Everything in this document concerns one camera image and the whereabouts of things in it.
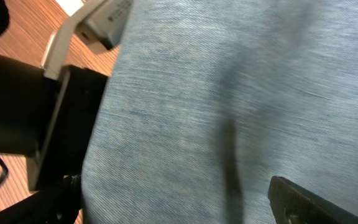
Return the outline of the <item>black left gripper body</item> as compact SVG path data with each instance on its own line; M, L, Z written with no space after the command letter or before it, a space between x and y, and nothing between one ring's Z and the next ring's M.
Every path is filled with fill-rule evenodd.
M0 153L25 156L29 190L81 173L107 80L73 65L53 80L0 55Z

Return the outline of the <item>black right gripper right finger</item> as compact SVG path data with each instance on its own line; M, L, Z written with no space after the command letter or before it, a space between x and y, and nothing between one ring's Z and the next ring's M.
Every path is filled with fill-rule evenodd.
M268 199L277 224L358 224L358 216L284 177L271 178Z

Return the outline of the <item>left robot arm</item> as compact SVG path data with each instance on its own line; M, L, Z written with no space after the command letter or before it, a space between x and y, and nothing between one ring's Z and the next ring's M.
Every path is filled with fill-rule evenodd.
M65 21L43 67L0 55L0 153L25 156L31 191L81 172L108 78L64 60L75 26L95 8L89 3ZM8 25L0 1L0 35Z

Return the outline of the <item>light blue denim jeans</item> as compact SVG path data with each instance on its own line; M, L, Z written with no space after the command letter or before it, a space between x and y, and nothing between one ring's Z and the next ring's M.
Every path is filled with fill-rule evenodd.
M91 223L273 223L284 176L358 215L358 1L136 1L82 171Z

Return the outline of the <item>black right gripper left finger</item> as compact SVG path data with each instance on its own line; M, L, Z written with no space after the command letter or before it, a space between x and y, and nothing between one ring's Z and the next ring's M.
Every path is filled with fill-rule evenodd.
M81 177L62 182L0 211L0 224L74 224L81 209Z

